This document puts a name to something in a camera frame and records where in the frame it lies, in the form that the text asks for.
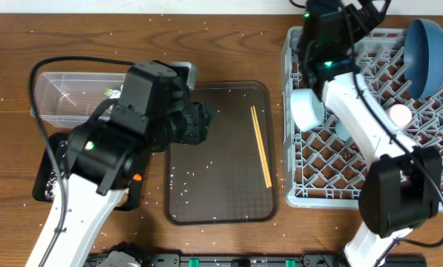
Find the wood grain surface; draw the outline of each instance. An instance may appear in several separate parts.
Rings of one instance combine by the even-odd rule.
[[[406,28],[413,19],[390,16],[381,27]],[[432,19],[443,27],[443,17]],[[0,14],[0,266],[26,263],[50,208],[31,196],[44,150],[27,95],[28,76],[38,61],[69,55],[190,61],[198,66],[198,82],[262,82],[270,92],[276,168],[282,170],[280,49],[287,30],[302,24],[300,16]],[[125,72],[126,68],[65,62],[44,70]],[[58,131],[50,125],[47,129]],[[104,234],[96,239],[93,253],[122,241],[134,242],[146,251],[178,248],[184,254],[338,251],[360,225],[357,211],[290,208],[280,186],[280,209],[272,221],[174,226],[162,211],[163,157],[156,155],[151,160],[142,205],[131,212],[113,212],[102,227]],[[281,172],[277,179],[282,185]],[[432,242],[442,233],[440,214],[410,237]],[[395,253],[423,254],[430,266],[443,266],[443,247],[425,249],[402,244]]]

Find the transparent plastic box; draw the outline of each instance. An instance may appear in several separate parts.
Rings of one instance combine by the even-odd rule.
[[[124,79],[125,73],[45,72],[36,83],[36,104],[54,127],[74,128],[88,120],[108,91],[121,90]]]

